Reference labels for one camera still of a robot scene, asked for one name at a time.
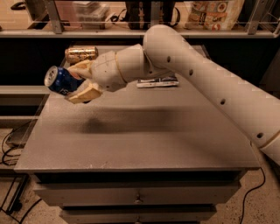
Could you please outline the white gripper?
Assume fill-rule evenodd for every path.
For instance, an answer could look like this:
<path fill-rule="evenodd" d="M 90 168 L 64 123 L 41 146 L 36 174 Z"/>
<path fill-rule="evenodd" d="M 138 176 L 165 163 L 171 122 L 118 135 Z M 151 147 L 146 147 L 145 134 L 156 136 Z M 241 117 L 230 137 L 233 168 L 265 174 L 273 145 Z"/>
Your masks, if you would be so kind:
<path fill-rule="evenodd" d="M 127 86 L 117 66 L 116 53 L 113 51 L 99 55 L 94 62 L 89 59 L 78 62 L 67 70 L 75 78 L 92 78 L 95 82 L 83 83 L 76 91 L 65 97 L 73 104 L 90 102 L 100 97 L 102 90 L 115 92 Z"/>

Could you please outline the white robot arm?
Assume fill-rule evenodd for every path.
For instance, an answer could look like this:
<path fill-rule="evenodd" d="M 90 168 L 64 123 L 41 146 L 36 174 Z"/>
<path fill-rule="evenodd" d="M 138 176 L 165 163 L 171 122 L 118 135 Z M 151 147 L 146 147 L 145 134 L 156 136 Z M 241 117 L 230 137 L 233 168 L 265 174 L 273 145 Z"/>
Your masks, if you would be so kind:
<path fill-rule="evenodd" d="M 66 98 L 72 103 L 91 101 L 132 81 L 170 72 L 179 74 L 230 118 L 262 153 L 280 164 L 280 100 L 203 57 L 169 26 L 154 25 L 144 34 L 141 45 L 105 52 L 68 71 L 86 80 Z"/>

